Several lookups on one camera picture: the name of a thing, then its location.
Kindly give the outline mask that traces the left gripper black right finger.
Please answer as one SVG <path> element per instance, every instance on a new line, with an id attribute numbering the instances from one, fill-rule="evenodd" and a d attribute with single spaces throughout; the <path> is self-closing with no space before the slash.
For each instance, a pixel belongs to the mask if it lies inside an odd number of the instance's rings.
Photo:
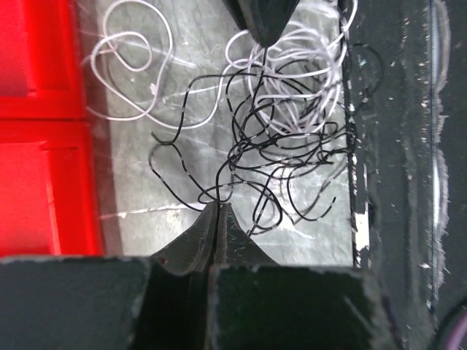
<path id="1" fill-rule="evenodd" d="M 255 269 L 278 265 L 242 230 L 232 205 L 223 205 L 218 216 L 213 266 Z"/>

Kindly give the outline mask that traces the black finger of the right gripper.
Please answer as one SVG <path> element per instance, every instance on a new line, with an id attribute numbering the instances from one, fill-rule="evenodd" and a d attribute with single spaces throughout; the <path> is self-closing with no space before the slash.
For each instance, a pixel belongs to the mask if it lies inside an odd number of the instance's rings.
<path id="1" fill-rule="evenodd" d="M 225 0 L 240 30 L 247 30 L 260 46 L 272 46 L 281 37 L 299 0 Z"/>

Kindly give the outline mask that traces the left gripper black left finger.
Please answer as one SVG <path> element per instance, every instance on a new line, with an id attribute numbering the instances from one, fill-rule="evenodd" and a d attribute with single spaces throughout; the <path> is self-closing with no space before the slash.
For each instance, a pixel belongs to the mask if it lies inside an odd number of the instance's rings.
<path id="1" fill-rule="evenodd" d="M 217 201 L 208 203 L 187 230 L 151 258 L 169 273 L 202 271 L 214 246 L 218 214 Z"/>

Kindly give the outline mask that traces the red three-compartment plastic tray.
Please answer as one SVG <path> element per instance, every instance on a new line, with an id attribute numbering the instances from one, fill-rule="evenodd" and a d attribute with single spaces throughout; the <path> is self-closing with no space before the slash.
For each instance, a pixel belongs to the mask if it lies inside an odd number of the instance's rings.
<path id="1" fill-rule="evenodd" d="M 1 254 L 101 255 L 72 1 L 1 3 Z"/>

